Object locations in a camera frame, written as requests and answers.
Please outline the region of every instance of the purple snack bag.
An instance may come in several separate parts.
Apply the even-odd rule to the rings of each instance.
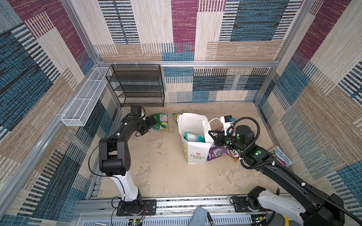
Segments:
[[[227,154],[226,146],[221,146],[221,147],[215,146],[213,148],[210,148],[209,154],[207,156],[207,160],[210,161],[210,160],[213,160],[214,158],[217,158],[217,157],[220,157],[220,156],[223,156],[226,154]]]

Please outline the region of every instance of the blue cloth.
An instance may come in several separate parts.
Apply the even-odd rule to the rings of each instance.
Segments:
[[[207,211],[202,207],[198,207],[191,218],[189,226],[203,226],[205,224],[206,217]]]

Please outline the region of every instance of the cylindrical container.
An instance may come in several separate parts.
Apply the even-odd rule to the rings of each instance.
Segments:
[[[189,132],[186,132],[186,140],[190,142],[202,142],[205,143],[205,137],[200,135],[195,135]]]

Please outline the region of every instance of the wire basket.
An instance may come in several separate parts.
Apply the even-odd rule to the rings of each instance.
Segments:
[[[165,92],[158,64],[113,64],[106,78],[123,107],[163,107]]]
[[[66,126],[84,126],[87,123],[107,84],[106,73],[108,73],[107,67],[98,67],[92,72],[62,117],[62,122]]]

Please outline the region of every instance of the black pen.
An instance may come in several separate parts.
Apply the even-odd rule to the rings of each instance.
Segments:
[[[207,218],[208,218],[208,220],[210,221],[211,226],[215,226],[215,224],[214,224],[214,222],[212,221],[212,218],[211,218],[209,212],[207,212]]]

